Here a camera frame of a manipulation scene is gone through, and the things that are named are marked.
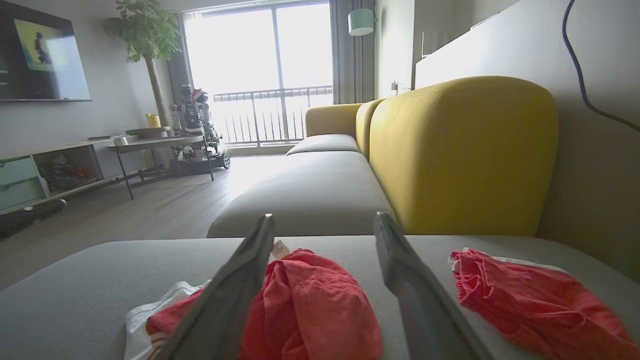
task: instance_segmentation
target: balcony railing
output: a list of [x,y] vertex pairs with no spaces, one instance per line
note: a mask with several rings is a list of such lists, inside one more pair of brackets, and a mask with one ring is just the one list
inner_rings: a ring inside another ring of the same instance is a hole
[[307,109],[333,104],[333,88],[317,86],[213,95],[211,116],[228,145],[297,142],[307,136]]

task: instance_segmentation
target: blue cable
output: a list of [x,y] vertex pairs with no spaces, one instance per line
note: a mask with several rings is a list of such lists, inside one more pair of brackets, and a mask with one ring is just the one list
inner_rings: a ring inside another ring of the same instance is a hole
[[591,111],[595,112],[596,114],[602,115],[611,120],[615,120],[620,124],[624,124],[628,127],[631,127],[633,130],[640,132],[640,126],[635,125],[633,122],[625,120],[621,117],[617,117],[615,115],[611,115],[610,113],[606,113],[596,108],[589,102],[589,98],[587,97],[587,89],[584,86],[584,76],[582,75],[582,68],[580,67],[580,63],[578,62],[578,57],[576,57],[575,55],[575,51],[573,51],[571,42],[569,42],[569,37],[566,34],[566,23],[567,23],[567,20],[569,19],[569,13],[571,12],[571,8],[573,7],[574,2],[575,0],[571,0],[569,2],[569,6],[567,7],[566,12],[564,13],[564,20],[562,22],[562,36],[564,38],[564,44],[566,45],[567,50],[569,50],[569,55],[571,55],[571,59],[573,60],[573,64],[575,65],[575,70],[578,72],[578,82],[580,83],[580,93],[582,94],[582,101],[584,101],[584,104],[587,106],[587,108],[589,108]]

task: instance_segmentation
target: table leg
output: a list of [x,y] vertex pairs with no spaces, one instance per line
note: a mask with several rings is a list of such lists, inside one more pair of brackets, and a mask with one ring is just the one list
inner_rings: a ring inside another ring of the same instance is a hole
[[158,176],[162,175],[162,173],[160,173],[160,168],[158,167],[158,163],[156,161],[156,154],[154,153],[153,149],[151,149],[151,157],[154,159],[154,165],[156,166],[156,172]]
[[129,185],[129,178],[127,177],[127,172],[124,170],[124,165],[122,164],[122,159],[120,158],[120,151],[118,151],[117,147],[116,147],[116,155],[118,155],[118,162],[120,163],[120,168],[122,169],[122,175],[124,176],[124,181],[127,183],[127,190],[129,191],[131,200],[134,200],[133,193],[131,192],[131,185]]
[[211,167],[211,155],[209,154],[209,144],[205,142],[204,150],[207,152],[207,162],[209,163],[209,173],[211,173],[211,181],[213,181],[213,168]]

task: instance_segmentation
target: gray curtain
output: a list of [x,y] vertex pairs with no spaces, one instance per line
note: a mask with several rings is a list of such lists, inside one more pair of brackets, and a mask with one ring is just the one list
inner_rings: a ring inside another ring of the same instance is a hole
[[[178,29],[184,33],[184,14],[178,14]],[[193,88],[193,78],[191,77],[191,65],[189,64],[189,53],[185,38],[176,39],[181,53],[175,53],[169,60],[169,78],[171,80],[171,90],[173,101],[180,103],[180,87],[185,84]]]
[[375,0],[330,0],[333,46],[333,103],[353,104],[376,97],[374,33],[352,37],[348,16],[356,9],[375,11]]

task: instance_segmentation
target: teal drawer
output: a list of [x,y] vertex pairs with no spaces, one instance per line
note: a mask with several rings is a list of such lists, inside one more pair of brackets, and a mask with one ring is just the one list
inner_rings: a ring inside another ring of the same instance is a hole
[[38,169],[31,158],[0,163],[0,185],[18,183],[36,176],[38,176]]
[[38,179],[0,185],[0,210],[40,198]]

